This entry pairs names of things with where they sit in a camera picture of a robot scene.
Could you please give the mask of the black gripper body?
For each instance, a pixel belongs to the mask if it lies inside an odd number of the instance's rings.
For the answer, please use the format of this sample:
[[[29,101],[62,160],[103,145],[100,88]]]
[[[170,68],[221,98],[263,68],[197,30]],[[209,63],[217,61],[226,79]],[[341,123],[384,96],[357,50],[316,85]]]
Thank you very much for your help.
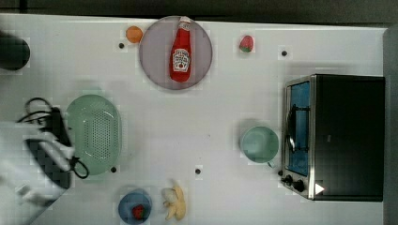
[[[71,147],[68,130],[64,124],[61,111],[57,107],[52,107],[50,117],[46,121],[47,129],[56,137],[56,139],[66,147]]]

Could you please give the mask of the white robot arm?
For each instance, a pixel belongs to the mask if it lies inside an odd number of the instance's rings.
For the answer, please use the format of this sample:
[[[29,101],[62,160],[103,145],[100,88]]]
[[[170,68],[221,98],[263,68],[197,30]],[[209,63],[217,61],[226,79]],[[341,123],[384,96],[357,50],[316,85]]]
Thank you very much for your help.
[[[28,225],[71,187],[73,148],[61,112],[1,124],[1,225]]]

